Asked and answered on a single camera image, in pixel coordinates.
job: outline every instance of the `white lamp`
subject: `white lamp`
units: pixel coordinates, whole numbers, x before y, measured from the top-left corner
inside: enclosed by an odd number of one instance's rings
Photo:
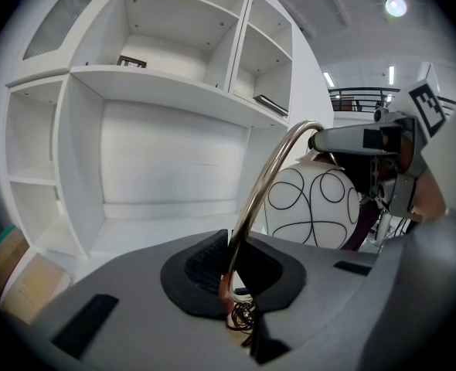
[[[359,195],[338,167],[307,159],[279,172],[264,200],[268,235],[339,249],[359,218]]]

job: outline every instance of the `white shelving unit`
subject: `white shelving unit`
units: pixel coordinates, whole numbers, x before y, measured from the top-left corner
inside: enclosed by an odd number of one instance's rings
[[[254,97],[291,114],[291,27],[266,0],[92,0],[8,84],[7,177],[30,244],[89,271],[233,229],[288,129]]]

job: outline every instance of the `ceiling light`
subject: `ceiling light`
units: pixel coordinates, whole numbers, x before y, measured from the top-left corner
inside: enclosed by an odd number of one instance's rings
[[[392,16],[404,16],[407,4],[404,0],[386,0],[386,10]]]
[[[324,73],[324,78],[326,79],[326,81],[328,81],[328,84],[329,84],[330,87],[334,87],[335,86],[335,83],[333,83],[333,80],[331,79],[331,76],[329,75],[328,72]]]
[[[390,85],[395,83],[395,66],[390,66]]]

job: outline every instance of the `ceiling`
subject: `ceiling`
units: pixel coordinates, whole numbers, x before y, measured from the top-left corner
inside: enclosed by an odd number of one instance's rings
[[[431,86],[456,100],[456,31],[449,20],[433,0],[405,0],[400,18],[386,13],[385,1],[280,0],[336,87],[406,87],[431,66],[439,78]],[[396,68],[393,86],[388,66]]]

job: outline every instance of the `small black object on shelf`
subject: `small black object on shelf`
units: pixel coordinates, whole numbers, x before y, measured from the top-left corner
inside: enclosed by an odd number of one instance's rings
[[[279,115],[285,117],[288,116],[288,110],[284,109],[282,106],[274,103],[269,97],[264,95],[257,95],[254,97],[254,100],[257,100],[259,103],[262,103],[264,106],[269,107],[272,111],[277,112]]]
[[[137,60],[134,58],[129,58],[128,56],[123,56],[120,55],[120,58],[118,58],[118,66],[129,66],[129,67],[141,67],[142,69],[145,69],[145,67],[148,65],[147,62],[143,62],[142,60]]]

